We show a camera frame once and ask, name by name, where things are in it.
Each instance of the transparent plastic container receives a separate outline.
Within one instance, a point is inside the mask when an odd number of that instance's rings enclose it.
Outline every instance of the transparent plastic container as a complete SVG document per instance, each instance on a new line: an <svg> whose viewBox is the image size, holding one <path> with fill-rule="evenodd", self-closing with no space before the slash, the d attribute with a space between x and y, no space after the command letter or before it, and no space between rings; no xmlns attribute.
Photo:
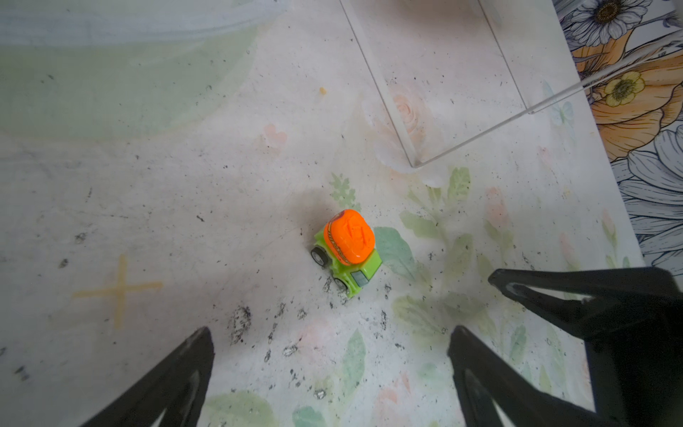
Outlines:
<svg viewBox="0 0 683 427"><path fill-rule="evenodd" d="M158 133L215 111L286 0L11 0L0 6L0 128L32 137Z"/></svg>

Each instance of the yellow cross mark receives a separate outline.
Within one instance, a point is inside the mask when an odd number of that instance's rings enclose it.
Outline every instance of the yellow cross mark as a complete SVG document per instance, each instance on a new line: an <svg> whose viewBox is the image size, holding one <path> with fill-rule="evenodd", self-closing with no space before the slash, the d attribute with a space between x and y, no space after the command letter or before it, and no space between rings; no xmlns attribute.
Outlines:
<svg viewBox="0 0 683 427"><path fill-rule="evenodd" d="M119 329L123 323L124 307L126 305L126 292L145 289L159 289L164 285L160 281L151 281L141 285L126 285L126 270L128 269L128 260L125 255L119 257L119 271L116 277L116 286L107 289L98 290L81 290L74 293L74 298L87 297L116 297L116 310L114 311L114 328Z"/></svg>

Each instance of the green leaf print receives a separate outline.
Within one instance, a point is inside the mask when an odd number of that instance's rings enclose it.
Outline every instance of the green leaf print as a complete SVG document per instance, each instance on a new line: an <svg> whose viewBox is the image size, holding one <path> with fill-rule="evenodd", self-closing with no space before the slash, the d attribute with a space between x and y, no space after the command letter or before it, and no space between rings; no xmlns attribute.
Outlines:
<svg viewBox="0 0 683 427"><path fill-rule="evenodd" d="M484 303L467 294L450 292L443 299L446 314L456 325L477 325L483 336L493 338L496 335L496 324L488 315Z"/></svg>
<svg viewBox="0 0 683 427"><path fill-rule="evenodd" d="M520 375L523 376L529 384L532 384L531 367L529 366L529 362L524 362L524 367L522 368Z"/></svg>
<svg viewBox="0 0 683 427"><path fill-rule="evenodd" d="M605 260L605 262L607 263L607 266L608 266L609 268L617 268L617 265L614 263L614 260L612 259L611 256L606 255L606 256L604 257L604 260Z"/></svg>
<svg viewBox="0 0 683 427"><path fill-rule="evenodd" d="M612 233L609 229L609 226L602 220L602 231L604 232L605 237L607 237L607 240L612 244L612 248L614 250L617 249L617 230L614 230L614 233Z"/></svg>
<svg viewBox="0 0 683 427"><path fill-rule="evenodd" d="M413 190L408 190L408 199L413 200L420 207L424 206L422 201L413 193Z"/></svg>
<svg viewBox="0 0 683 427"><path fill-rule="evenodd" d="M493 273L493 265L483 253L477 254L477 271L484 281L488 281L488 276Z"/></svg>
<svg viewBox="0 0 683 427"><path fill-rule="evenodd" d="M446 277L455 279L462 276L472 263L474 243L471 234L461 234L446 254Z"/></svg>
<svg viewBox="0 0 683 427"><path fill-rule="evenodd" d="M457 324L465 323L476 314L486 310L484 303L475 297L459 292L450 292L446 295L443 299L443 307Z"/></svg>
<svg viewBox="0 0 683 427"><path fill-rule="evenodd" d="M417 263L410 246L391 227L375 227L375 245L384 265L409 281L417 280Z"/></svg>
<svg viewBox="0 0 683 427"><path fill-rule="evenodd" d="M495 338L496 324L493 323L493 319L488 315L486 310L482 310L478 315L475 316L475 323L479 328L479 332L483 336Z"/></svg>
<svg viewBox="0 0 683 427"><path fill-rule="evenodd" d="M441 200L441 189L427 186L427 192L429 193L429 201L432 202L432 205L438 204Z"/></svg>
<svg viewBox="0 0 683 427"><path fill-rule="evenodd" d="M398 217L407 229L412 230L416 237L438 238L436 224L430 219L424 219L419 215L404 210Z"/></svg>
<svg viewBox="0 0 683 427"><path fill-rule="evenodd" d="M489 220L484 219L484 229L486 230L486 233L488 234L489 237L493 239L494 242L500 242L501 241L501 232L498 231L496 227L489 222Z"/></svg>
<svg viewBox="0 0 683 427"><path fill-rule="evenodd" d="M550 377L548 377L548 372L546 372L546 367L541 365L541 376L538 380L538 388L544 393L550 393L553 390L553 386L550 385Z"/></svg>
<svg viewBox="0 0 683 427"><path fill-rule="evenodd" d="M326 427L325 419L320 412L311 407L297 409L292 414L294 427Z"/></svg>
<svg viewBox="0 0 683 427"><path fill-rule="evenodd" d="M344 178L343 174L339 174L339 176L332 174L330 184L335 189L330 195L339 204L340 208L355 209L360 212L361 205L356 203L356 191L351 189L348 178Z"/></svg>
<svg viewBox="0 0 683 427"><path fill-rule="evenodd" d="M501 250L507 251L510 249L512 247L513 239L514 235L512 234L512 231L505 230L501 235Z"/></svg>
<svg viewBox="0 0 683 427"><path fill-rule="evenodd" d="M453 169L448 186L448 201L455 202L458 200L465 200L469 194L470 183L468 168L457 167Z"/></svg>
<svg viewBox="0 0 683 427"><path fill-rule="evenodd" d="M527 328L524 325L519 325L512 333L512 337L510 337L510 361L513 365L522 362L526 345Z"/></svg>
<svg viewBox="0 0 683 427"><path fill-rule="evenodd" d="M341 396L349 399L360 385L365 373L365 342L356 329L346 345L341 358Z"/></svg>
<svg viewBox="0 0 683 427"><path fill-rule="evenodd" d="M548 355L550 356L550 379L555 384L564 389L567 384L567 377L564 369L564 352L562 351L562 343L557 336L555 329L548 325L546 343L548 344Z"/></svg>
<svg viewBox="0 0 683 427"><path fill-rule="evenodd" d="M219 394L206 399L204 410L215 426L277 427L270 404L250 391Z"/></svg>
<svg viewBox="0 0 683 427"><path fill-rule="evenodd" d="M394 316L417 335L429 337L441 333L441 330L434 324L433 317L429 313L429 307L424 301L406 295L394 300L391 309Z"/></svg>
<svg viewBox="0 0 683 427"><path fill-rule="evenodd" d="M421 262L417 263L417 284L425 290L432 290L432 272Z"/></svg>

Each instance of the orange mixer drum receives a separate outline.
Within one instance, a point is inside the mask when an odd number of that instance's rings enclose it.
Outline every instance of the orange mixer drum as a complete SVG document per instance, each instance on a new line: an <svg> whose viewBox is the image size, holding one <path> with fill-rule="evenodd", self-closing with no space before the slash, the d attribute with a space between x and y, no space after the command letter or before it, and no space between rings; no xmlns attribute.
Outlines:
<svg viewBox="0 0 683 427"><path fill-rule="evenodd" d="M325 225L325 243L344 265L360 264L375 248L375 234L353 209L338 213Z"/></svg>

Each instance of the toy car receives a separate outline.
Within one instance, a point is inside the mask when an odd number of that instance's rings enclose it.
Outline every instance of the toy car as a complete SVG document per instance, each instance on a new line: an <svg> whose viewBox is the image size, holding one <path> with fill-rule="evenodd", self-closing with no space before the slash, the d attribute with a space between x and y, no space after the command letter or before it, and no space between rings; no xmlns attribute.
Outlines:
<svg viewBox="0 0 683 427"><path fill-rule="evenodd" d="M346 289L348 298L357 295L382 265L372 228L353 209L338 213L315 238L313 260L330 267L335 283Z"/></svg>

